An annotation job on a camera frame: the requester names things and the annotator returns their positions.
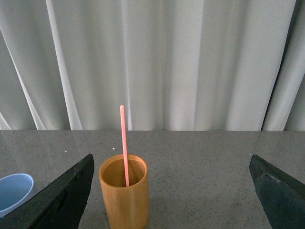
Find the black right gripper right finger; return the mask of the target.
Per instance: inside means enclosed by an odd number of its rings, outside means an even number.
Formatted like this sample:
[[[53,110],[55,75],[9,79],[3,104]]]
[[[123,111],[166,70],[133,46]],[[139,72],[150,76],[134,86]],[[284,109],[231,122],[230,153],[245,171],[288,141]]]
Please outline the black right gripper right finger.
[[[305,185],[258,155],[249,170],[255,191],[273,229],[305,227]]]

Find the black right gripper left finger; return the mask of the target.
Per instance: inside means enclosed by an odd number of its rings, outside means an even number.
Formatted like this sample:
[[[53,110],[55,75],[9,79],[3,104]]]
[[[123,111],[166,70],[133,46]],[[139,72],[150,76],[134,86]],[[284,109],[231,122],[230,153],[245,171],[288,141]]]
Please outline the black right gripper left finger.
[[[30,200],[1,218],[2,229],[76,229],[86,208],[94,174],[88,154]]]

